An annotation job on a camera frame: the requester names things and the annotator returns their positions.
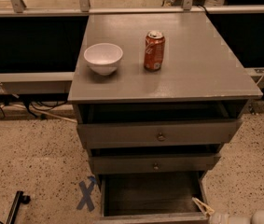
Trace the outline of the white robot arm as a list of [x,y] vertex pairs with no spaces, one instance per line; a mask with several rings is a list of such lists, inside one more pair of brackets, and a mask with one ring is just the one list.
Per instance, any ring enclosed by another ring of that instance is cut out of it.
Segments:
[[192,201],[207,217],[208,224],[264,224],[264,210],[256,211],[251,217],[238,217],[227,213],[218,213],[198,198],[193,197]]

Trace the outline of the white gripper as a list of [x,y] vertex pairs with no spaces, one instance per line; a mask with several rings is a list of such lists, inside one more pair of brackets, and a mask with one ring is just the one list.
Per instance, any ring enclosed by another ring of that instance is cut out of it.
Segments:
[[238,217],[231,216],[229,214],[215,213],[215,210],[212,207],[198,198],[193,197],[192,201],[206,217],[209,217],[209,224],[250,224],[249,217]]

